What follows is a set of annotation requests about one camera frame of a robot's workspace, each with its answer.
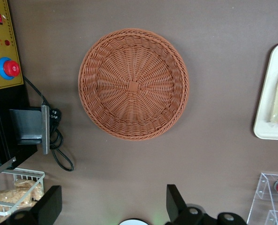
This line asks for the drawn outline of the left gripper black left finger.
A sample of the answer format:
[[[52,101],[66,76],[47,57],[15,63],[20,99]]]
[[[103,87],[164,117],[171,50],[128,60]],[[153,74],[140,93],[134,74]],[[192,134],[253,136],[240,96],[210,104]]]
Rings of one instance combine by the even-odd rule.
[[[53,225],[62,211],[62,187],[52,186],[30,209],[17,211],[7,225]]]

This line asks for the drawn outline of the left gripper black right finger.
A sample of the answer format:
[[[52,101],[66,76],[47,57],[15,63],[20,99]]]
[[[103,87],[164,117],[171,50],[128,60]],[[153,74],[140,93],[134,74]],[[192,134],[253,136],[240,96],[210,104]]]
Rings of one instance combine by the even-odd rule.
[[[187,206],[176,185],[166,187],[167,225],[217,225],[217,220],[202,211],[200,206]]]

